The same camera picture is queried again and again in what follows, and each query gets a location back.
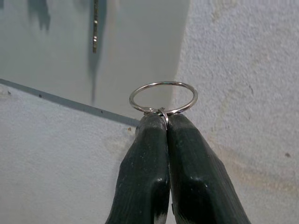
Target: white wall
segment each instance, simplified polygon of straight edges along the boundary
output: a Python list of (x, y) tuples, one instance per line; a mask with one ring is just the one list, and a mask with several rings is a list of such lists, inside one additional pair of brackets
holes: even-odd
[[(199, 101), (185, 114), (223, 160), (253, 224), (298, 223), (298, 12), (298, 1), (259, 0), (193, 0), (189, 11), (176, 79), (194, 85)], [(134, 128), (8, 90), (1, 224), (103, 223)], [(177, 90), (173, 104), (186, 98)]]

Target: key ring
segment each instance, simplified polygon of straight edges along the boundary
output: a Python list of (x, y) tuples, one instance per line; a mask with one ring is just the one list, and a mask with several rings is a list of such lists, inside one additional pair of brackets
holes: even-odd
[(157, 83), (150, 83), (150, 84), (147, 84), (147, 85), (143, 85), (143, 86), (139, 87), (138, 89), (134, 90), (131, 93), (130, 98), (129, 98), (131, 106), (134, 107), (135, 109), (139, 110), (139, 111), (144, 112), (144, 113), (156, 113), (160, 116), (163, 116), (163, 113), (161, 112), (160, 109), (155, 109), (155, 108), (146, 107), (146, 106), (140, 106), (134, 101), (134, 97), (138, 93), (140, 93), (141, 91), (143, 91), (145, 89), (148, 89), (150, 87), (157, 86), (157, 85), (182, 86), (182, 87), (185, 87), (185, 88), (189, 89), (193, 93), (193, 97), (192, 97), (192, 99), (189, 103), (187, 103), (187, 104), (185, 104), (185, 105), (183, 105), (179, 108), (173, 109), (173, 110), (164, 111), (164, 113), (166, 113), (168, 116), (173, 115), (175, 113), (181, 113), (181, 112), (189, 109), (190, 107), (192, 107), (196, 103), (196, 101), (198, 99), (197, 91), (192, 86), (190, 86), (189, 84), (181, 83), (181, 82), (173, 82), (173, 81), (171, 81), (171, 82), (157, 82)]

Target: textured wall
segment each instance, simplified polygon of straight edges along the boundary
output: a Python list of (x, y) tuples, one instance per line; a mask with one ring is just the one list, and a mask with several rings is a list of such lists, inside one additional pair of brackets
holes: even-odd
[[(185, 114), (225, 163), (253, 224), (298, 223), (298, 12), (299, 1), (191, 2), (176, 79), (199, 101)], [(6, 88), (1, 224), (103, 223), (134, 128)], [(188, 96), (176, 89), (173, 104)]]

